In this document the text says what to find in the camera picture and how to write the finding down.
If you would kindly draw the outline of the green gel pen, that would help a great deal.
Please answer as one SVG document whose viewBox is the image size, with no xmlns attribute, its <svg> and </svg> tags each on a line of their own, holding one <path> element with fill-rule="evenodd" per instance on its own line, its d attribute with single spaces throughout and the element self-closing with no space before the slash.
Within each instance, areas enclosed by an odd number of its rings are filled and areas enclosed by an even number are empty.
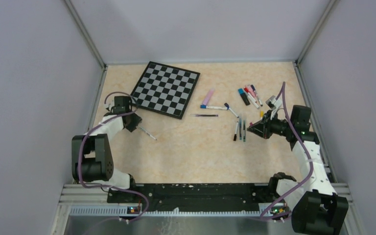
<svg viewBox="0 0 376 235">
<path fill-rule="evenodd" d="M 242 119 L 242 131 L 243 131 L 242 138 L 243 138 L 243 142 L 246 142 L 246 116 L 243 115 L 242 118 L 243 118 Z"/>
</svg>

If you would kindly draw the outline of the purple gel pen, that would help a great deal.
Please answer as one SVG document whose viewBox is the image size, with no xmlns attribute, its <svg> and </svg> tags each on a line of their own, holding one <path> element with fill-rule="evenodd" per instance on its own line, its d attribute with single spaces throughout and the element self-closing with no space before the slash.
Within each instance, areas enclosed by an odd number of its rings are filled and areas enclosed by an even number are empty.
<svg viewBox="0 0 376 235">
<path fill-rule="evenodd" d="M 192 114 L 192 117 L 219 117 L 217 114 Z"/>
</svg>

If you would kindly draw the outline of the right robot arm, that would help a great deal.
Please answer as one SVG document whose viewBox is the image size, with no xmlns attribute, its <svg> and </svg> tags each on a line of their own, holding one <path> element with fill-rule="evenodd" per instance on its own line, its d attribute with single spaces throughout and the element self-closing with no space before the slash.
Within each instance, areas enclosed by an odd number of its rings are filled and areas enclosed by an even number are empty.
<svg viewBox="0 0 376 235">
<path fill-rule="evenodd" d="M 273 134 L 286 138 L 296 157 L 301 182 L 279 172 L 269 182 L 268 197 L 284 200 L 291 209 L 291 225 L 296 233 L 306 235 L 338 235 L 349 209 L 348 200 L 339 196 L 327 176 L 320 154 L 320 141 L 310 130 L 311 109 L 294 105 L 291 116 L 279 119 L 269 110 L 262 119 L 247 128 L 263 139 Z"/>
</svg>

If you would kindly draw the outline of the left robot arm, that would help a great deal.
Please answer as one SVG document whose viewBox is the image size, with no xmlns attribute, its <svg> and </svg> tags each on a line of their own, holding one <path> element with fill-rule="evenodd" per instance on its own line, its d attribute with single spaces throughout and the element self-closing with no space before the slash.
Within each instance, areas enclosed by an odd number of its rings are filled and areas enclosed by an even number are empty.
<svg viewBox="0 0 376 235">
<path fill-rule="evenodd" d="M 98 125 L 83 135 L 76 135 L 71 141 L 72 177 L 79 183 L 115 187 L 125 202 L 137 197 L 137 189 L 132 186 L 133 177 L 114 167 L 110 142 L 120 131 L 136 130 L 142 118 L 133 108 L 138 108 L 136 99 L 131 96 L 115 96 L 110 104 L 105 104 L 107 113 Z"/>
</svg>

